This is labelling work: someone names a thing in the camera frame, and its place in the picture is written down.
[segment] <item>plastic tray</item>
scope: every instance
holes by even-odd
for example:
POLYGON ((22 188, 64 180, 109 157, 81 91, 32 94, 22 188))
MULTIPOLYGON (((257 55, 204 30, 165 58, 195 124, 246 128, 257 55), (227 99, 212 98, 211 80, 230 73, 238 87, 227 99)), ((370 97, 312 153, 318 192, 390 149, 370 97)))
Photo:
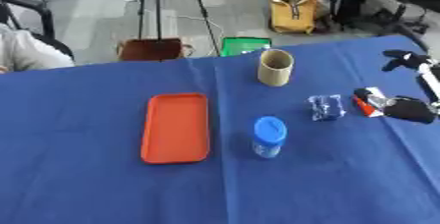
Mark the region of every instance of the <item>plastic tray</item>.
POLYGON ((223 38, 223 57, 241 55, 244 51, 250 52, 264 47, 270 47, 270 38, 257 37, 225 37, 223 38))
POLYGON ((161 94, 148 102, 141 158, 152 164, 196 162, 209 152, 207 98, 161 94))

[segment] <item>clear plastic container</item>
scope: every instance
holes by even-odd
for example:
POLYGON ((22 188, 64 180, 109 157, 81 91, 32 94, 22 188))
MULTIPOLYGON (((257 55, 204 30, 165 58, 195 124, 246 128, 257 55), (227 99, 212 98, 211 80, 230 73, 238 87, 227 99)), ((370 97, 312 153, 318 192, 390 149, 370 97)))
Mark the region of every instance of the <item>clear plastic container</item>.
POLYGON ((341 95, 313 95, 308 98, 313 111, 313 121, 332 121, 347 113, 341 102, 341 95))
POLYGON ((276 157, 287 136, 283 121, 276 117, 262 117, 255 122, 253 130, 253 151, 263 158, 276 157))

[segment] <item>plastic jar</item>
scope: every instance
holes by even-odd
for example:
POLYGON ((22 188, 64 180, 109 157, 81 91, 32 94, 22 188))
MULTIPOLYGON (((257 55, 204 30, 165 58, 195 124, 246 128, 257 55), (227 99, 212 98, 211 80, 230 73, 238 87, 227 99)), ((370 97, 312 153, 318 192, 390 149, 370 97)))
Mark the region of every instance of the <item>plastic jar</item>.
POLYGON ((255 153, 264 158, 276 157, 287 136, 283 121, 276 117, 262 117, 255 122, 253 130, 252 147, 255 153))

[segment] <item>table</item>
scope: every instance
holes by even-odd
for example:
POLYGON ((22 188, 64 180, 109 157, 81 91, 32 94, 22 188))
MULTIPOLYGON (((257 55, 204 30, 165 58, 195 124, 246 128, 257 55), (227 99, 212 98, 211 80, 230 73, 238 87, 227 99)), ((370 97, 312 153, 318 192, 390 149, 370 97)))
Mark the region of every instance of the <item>table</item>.
POLYGON ((438 122, 368 119, 357 87, 425 98, 414 73, 382 73, 402 36, 284 47, 292 81, 256 80, 258 53, 113 63, 0 77, 0 223, 439 223, 438 122), (147 165, 139 155, 147 100, 167 92, 209 99, 208 158, 147 165), (341 93, 348 115, 312 122, 305 100, 341 93), (283 119, 274 160, 250 149, 253 121, 283 119))

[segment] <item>person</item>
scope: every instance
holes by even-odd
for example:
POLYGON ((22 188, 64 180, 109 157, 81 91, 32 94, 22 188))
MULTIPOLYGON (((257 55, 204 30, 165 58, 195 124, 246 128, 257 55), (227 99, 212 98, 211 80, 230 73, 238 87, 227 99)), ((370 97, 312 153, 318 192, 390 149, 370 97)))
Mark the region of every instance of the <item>person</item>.
POLYGON ((0 73, 74 67, 72 58, 27 30, 0 24, 0 73))

